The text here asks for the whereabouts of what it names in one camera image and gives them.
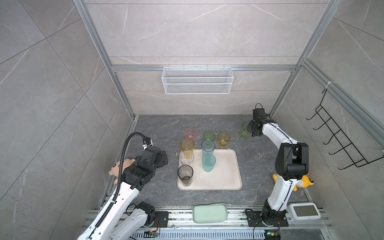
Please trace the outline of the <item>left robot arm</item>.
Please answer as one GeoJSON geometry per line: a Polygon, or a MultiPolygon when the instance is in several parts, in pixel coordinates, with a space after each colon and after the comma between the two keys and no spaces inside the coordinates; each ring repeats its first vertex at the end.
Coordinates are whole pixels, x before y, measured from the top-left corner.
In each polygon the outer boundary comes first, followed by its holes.
{"type": "Polygon", "coordinates": [[[137,156],[129,167],[125,169],[122,166],[119,167],[116,189],[94,221],[78,237],[79,240],[127,240],[139,228],[150,227],[154,223],[155,207],[141,202],[136,205],[127,219],[118,224],[131,202],[154,177],[156,169],[168,164],[166,151],[154,147],[152,140],[139,132],[133,132],[126,138],[120,164],[125,159],[128,143],[135,135],[143,138],[143,154],[137,156]]]}

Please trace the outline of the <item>teal glass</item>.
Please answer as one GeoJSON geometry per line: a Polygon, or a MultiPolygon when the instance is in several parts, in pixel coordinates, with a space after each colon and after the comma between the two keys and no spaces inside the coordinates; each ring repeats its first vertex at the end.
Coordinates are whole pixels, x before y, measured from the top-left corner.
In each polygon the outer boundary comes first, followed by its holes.
{"type": "Polygon", "coordinates": [[[216,164],[216,157],[212,154],[205,154],[202,158],[202,163],[204,171],[209,173],[213,170],[216,164]]]}

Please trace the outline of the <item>blue glass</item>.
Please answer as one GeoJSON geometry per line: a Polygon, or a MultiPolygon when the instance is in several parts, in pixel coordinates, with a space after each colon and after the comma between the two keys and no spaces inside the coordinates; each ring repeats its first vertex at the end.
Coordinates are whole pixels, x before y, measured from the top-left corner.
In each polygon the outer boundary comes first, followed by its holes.
{"type": "Polygon", "coordinates": [[[213,154],[214,150],[216,149],[216,144],[212,140],[204,140],[202,142],[202,154],[207,155],[207,154],[213,154]]]}

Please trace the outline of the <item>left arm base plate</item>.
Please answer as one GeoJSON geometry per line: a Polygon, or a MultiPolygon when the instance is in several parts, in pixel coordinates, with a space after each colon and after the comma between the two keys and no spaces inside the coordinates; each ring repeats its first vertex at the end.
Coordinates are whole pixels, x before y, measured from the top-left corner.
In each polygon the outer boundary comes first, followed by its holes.
{"type": "Polygon", "coordinates": [[[156,211],[148,215],[147,221],[144,227],[150,228],[166,228],[169,221],[169,212],[167,211],[156,211]]]}

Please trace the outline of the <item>tall light green glass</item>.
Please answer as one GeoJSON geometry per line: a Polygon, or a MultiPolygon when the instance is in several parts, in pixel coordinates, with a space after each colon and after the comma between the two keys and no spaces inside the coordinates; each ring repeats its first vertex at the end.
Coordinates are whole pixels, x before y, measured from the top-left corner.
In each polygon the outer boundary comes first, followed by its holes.
{"type": "Polygon", "coordinates": [[[252,135],[252,132],[250,132],[248,130],[248,125],[249,124],[250,124],[250,122],[244,122],[243,125],[242,125],[242,130],[240,132],[240,137],[243,140],[249,139],[251,137],[251,135],[252,135]]]}

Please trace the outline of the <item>beige plastic tray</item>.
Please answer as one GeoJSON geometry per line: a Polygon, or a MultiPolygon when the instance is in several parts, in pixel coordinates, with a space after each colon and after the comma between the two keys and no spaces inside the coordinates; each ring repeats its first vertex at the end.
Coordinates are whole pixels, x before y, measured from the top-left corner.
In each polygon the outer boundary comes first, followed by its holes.
{"type": "Polygon", "coordinates": [[[177,186],[183,191],[240,190],[242,178],[237,155],[234,150],[215,150],[216,164],[213,170],[203,169],[202,150],[194,150],[194,161],[190,164],[194,170],[191,181],[186,186],[178,179],[177,186]]]}

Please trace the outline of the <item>clear glass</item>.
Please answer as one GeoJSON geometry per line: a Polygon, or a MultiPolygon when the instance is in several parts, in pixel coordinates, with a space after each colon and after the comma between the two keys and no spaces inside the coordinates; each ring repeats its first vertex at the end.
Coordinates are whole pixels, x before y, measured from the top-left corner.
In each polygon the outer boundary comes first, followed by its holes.
{"type": "Polygon", "coordinates": [[[191,164],[195,159],[195,156],[194,156],[194,151],[191,150],[191,151],[181,151],[180,152],[180,159],[179,161],[183,164],[183,165],[188,165],[188,164],[191,164]]]}

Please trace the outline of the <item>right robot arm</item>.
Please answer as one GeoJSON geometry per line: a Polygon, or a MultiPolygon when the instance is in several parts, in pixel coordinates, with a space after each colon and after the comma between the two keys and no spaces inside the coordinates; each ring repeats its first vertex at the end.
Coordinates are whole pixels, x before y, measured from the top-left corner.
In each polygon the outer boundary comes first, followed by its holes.
{"type": "Polygon", "coordinates": [[[277,180],[261,213],[261,222],[272,227],[285,217],[294,187],[309,171],[309,146],[287,135],[264,108],[253,109],[253,120],[248,124],[247,131],[253,137],[268,137],[279,149],[275,161],[277,180]]]}

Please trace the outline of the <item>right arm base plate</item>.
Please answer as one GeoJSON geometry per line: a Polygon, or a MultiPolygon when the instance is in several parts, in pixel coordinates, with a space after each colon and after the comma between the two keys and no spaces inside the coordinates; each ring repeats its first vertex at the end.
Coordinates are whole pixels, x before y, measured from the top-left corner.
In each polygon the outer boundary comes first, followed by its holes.
{"type": "Polygon", "coordinates": [[[249,227],[288,227],[287,211],[252,211],[246,209],[249,227]]]}

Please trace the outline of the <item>dark grey glass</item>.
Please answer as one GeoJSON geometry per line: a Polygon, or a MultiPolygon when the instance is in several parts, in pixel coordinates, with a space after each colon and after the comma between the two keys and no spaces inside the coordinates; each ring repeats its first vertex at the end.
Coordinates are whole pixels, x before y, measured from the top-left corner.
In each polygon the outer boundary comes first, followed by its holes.
{"type": "Polygon", "coordinates": [[[178,169],[178,179],[184,186],[189,186],[192,183],[194,170],[189,165],[182,165],[178,169]]]}

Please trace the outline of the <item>tall yellow glass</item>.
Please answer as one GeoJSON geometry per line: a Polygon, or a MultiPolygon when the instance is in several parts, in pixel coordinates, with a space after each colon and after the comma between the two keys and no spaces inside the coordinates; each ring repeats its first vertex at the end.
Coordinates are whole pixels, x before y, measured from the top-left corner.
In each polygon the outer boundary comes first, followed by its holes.
{"type": "Polygon", "coordinates": [[[191,151],[194,150],[195,143],[190,139],[182,140],[181,144],[182,151],[191,151]]]}

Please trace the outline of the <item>pink glass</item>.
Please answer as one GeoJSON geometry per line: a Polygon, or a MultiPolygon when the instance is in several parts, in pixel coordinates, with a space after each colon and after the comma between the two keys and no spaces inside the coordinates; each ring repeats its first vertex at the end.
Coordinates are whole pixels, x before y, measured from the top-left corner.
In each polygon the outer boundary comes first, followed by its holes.
{"type": "Polygon", "coordinates": [[[186,128],[184,131],[184,135],[186,139],[190,139],[195,142],[197,139],[197,130],[193,127],[186,128]]]}

